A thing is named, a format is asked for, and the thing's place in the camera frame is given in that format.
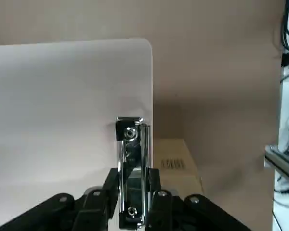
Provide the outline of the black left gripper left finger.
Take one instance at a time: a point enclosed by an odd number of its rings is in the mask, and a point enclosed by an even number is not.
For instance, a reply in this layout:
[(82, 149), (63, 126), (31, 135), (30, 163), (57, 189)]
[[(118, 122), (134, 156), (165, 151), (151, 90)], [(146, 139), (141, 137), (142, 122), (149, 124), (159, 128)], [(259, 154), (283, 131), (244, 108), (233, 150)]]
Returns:
[(56, 194), (0, 226), (0, 231), (106, 231), (118, 200), (119, 173), (110, 169), (101, 188), (79, 199)]

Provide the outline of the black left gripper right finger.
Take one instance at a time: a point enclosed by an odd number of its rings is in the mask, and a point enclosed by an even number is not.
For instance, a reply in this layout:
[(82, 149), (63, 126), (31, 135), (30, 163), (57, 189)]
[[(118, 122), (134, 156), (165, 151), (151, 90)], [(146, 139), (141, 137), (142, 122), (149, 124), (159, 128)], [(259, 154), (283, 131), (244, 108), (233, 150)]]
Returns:
[(201, 194), (184, 199), (163, 189), (159, 170), (150, 169), (151, 207), (148, 231), (249, 231), (250, 228)]

